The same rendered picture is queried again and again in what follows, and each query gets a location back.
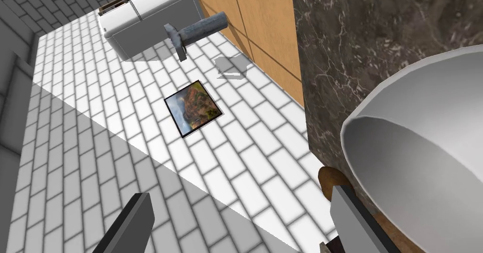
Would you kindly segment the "white bowl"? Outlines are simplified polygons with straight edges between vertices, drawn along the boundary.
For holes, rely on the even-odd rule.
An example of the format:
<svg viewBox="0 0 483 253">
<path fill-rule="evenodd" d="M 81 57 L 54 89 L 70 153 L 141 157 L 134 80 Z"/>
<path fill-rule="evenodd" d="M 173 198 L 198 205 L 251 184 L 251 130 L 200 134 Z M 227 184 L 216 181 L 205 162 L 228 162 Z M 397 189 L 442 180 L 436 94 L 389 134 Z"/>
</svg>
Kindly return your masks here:
<svg viewBox="0 0 483 253">
<path fill-rule="evenodd" d="M 483 253 L 483 45 L 381 82 L 341 128 L 375 206 L 425 253 Z"/>
</svg>

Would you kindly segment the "wooden cabinet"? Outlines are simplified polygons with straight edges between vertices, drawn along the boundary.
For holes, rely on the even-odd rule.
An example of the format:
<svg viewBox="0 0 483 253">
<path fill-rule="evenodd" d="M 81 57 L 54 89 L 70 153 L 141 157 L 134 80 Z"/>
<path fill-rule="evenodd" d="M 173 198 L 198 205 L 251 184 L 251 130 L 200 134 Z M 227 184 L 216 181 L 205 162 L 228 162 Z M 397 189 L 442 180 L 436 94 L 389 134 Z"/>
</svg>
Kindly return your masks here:
<svg viewBox="0 0 483 253">
<path fill-rule="evenodd" d="M 299 104 L 303 104 L 292 0 L 200 0 L 203 12 L 225 12 L 223 34 Z"/>
</svg>

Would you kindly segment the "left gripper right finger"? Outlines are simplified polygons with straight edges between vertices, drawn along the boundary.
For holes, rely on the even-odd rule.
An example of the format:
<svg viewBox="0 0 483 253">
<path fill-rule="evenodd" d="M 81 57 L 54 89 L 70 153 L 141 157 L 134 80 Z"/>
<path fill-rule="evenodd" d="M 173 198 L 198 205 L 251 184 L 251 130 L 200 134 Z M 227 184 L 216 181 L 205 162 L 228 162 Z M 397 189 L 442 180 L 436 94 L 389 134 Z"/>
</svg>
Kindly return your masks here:
<svg viewBox="0 0 483 253">
<path fill-rule="evenodd" d="M 345 253 L 401 253 L 348 186 L 334 186 L 330 214 Z"/>
</svg>

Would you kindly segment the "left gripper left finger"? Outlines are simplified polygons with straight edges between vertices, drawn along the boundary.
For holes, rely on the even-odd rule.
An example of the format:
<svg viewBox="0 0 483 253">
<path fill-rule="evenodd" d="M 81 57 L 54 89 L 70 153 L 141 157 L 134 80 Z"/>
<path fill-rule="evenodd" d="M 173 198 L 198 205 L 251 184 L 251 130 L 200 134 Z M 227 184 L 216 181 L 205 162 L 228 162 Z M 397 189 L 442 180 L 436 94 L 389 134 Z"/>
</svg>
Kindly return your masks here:
<svg viewBox="0 0 483 253">
<path fill-rule="evenodd" d="M 92 253 L 144 253 L 155 222 L 149 193 L 135 193 Z"/>
</svg>

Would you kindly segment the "white refrigerator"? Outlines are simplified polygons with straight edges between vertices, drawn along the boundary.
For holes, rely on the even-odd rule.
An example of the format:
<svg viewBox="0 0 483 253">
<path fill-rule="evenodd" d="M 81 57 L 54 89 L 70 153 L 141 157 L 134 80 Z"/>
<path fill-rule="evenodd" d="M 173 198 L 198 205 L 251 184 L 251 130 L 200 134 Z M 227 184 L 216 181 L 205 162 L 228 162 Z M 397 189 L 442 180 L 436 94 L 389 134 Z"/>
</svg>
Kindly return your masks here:
<svg viewBox="0 0 483 253">
<path fill-rule="evenodd" d="M 199 0 L 116 0 L 98 14 L 102 36 L 121 61 L 165 41 L 165 24 L 182 29 L 205 17 Z"/>
</svg>

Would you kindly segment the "framed landscape picture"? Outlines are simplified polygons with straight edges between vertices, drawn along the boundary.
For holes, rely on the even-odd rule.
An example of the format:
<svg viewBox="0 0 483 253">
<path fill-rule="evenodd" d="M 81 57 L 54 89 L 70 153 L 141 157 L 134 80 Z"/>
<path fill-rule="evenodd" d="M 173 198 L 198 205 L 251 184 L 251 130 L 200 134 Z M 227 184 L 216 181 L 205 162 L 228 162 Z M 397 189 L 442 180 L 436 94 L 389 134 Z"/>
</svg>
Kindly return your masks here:
<svg viewBox="0 0 483 253">
<path fill-rule="evenodd" d="M 199 80 L 168 96 L 164 102 L 181 138 L 187 137 L 223 114 Z"/>
</svg>

